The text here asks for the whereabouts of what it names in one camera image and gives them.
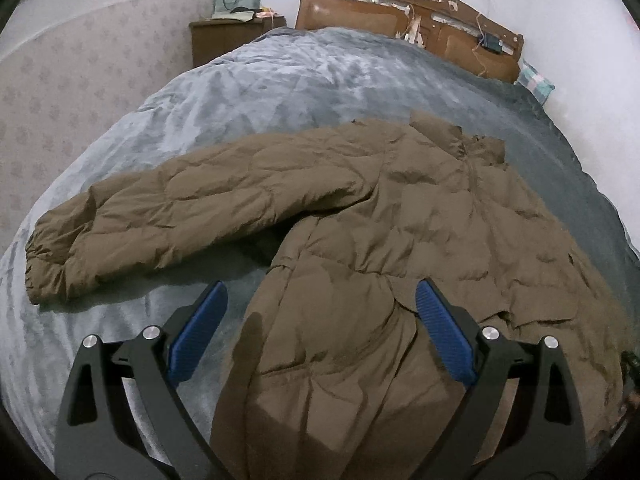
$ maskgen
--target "peeling headboard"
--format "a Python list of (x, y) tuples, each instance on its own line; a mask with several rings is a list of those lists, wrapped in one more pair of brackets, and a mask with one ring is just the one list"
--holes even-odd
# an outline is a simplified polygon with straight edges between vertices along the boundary
[[(372, 18), (376, 12), (380, 14), (380, 20)], [(459, 0), (300, 0), (296, 28), (341, 25), (378, 33), (384, 28), (391, 36), (388, 22), (392, 14), (397, 18), (396, 37), (412, 32), (412, 43), (421, 44), (426, 50), (476, 75), (507, 82), (516, 80), (523, 36), (492, 22)], [(497, 36), (503, 52), (494, 54), (478, 48), (477, 38), (481, 32)]]

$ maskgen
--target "gray blanket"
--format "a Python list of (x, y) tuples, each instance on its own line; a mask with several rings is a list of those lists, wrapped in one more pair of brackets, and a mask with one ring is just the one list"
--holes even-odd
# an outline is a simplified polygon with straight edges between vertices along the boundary
[[(194, 378), (178, 393), (208, 436), (222, 359), (278, 246), (278, 233), (212, 248), (151, 277), (112, 283), (72, 304), (30, 305), (25, 243), (36, 220), (91, 183), (151, 168), (175, 155), (247, 134), (296, 132), (376, 117), (405, 121), (412, 108), (506, 141), (507, 159), (545, 200), (629, 312), (640, 306), (640, 265), (613, 206), (581, 170), (566, 139), (522, 87), (477, 78), (415, 46), (364, 32), (277, 29), (151, 96), (94, 142), (36, 202), (0, 260), (0, 386), (20, 432), (52, 466), (55, 423), (82, 338), (135, 336), (224, 280), (230, 308)], [(135, 390), (137, 420), (162, 458)]]

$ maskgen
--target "metal screw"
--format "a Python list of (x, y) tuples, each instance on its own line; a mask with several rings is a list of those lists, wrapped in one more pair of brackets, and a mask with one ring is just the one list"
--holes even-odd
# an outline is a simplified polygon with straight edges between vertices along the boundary
[(82, 346), (84, 346), (85, 348), (91, 348), (95, 346), (97, 342), (98, 342), (98, 336), (91, 334), (82, 340)]
[(145, 339), (155, 339), (159, 335), (160, 329), (155, 325), (148, 326), (142, 331), (142, 337)]
[(482, 329), (482, 335), (485, 339), (489, 339), (490, 341), (494, 339), (498, 339), (500, 337), (500, 331), (493, 326), (485, 326)]
[(558, 342), (558, 339), (556, 339), (552, 335), (548, 335), (545, 337), (545, 345), (547, 348), (558, 348), (560, 343)]

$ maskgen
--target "patterned wallpaper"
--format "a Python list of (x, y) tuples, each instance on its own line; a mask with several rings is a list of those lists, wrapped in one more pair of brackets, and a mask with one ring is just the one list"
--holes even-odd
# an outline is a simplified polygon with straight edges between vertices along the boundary
[(48, 30), (0, 62), (0, 256), (49, 184), (124, 114), (191, 68), (210, 0), (131, 0)]

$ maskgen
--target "bedside table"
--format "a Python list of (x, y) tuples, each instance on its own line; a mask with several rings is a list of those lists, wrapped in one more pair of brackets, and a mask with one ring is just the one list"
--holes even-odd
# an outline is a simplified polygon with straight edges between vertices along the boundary
[(202, 20), (189, 24), (193, 67), (204, 65), (212, 59), (235, 50), (259, 38), (272, 28), (286, 27), (284, 16), (254, 18), (249, 22), (236, 20)]

